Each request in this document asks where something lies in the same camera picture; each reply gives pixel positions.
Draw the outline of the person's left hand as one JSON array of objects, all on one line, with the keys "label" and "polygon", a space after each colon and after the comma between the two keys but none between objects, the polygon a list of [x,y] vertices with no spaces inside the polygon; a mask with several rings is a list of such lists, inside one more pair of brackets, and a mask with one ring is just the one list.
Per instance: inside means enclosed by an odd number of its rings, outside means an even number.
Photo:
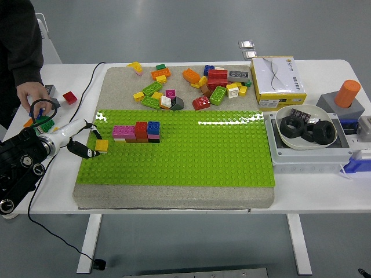
[{"label": "person's left hand", "polygon": [[[39,99],[50,100],[47,90],[43,84],[39,82],[25,82],[16,87],[17,96],[20,99],[22,107],[30,113],[31,105],[28,98],[31,97],[32,102]],[[48,101],[39,101],[34,105],[34,116],[38,116],[39,110],[43,109],[43,115],[47,115],[52,110],[52,104]]]}]

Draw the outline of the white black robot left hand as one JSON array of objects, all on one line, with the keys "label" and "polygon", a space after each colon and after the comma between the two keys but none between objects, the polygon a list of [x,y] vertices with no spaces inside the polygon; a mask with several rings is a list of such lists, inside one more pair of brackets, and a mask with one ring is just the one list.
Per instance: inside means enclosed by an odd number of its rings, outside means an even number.
[{"label": "white black robot left hand", "polygon": [[84,159],[99,156],[99,151],[93,151],[86,145],[73,140],[73,136],[84,129],[91,130],[96,135],[97,139],[102,139],[96,125],[88,123],[83,119],[74,120],[50,134],[40,136],[41,141],[43,141],[43,143],[49,148],[48,157],[55,156],[62,147],[67,147],[71,153]]}]

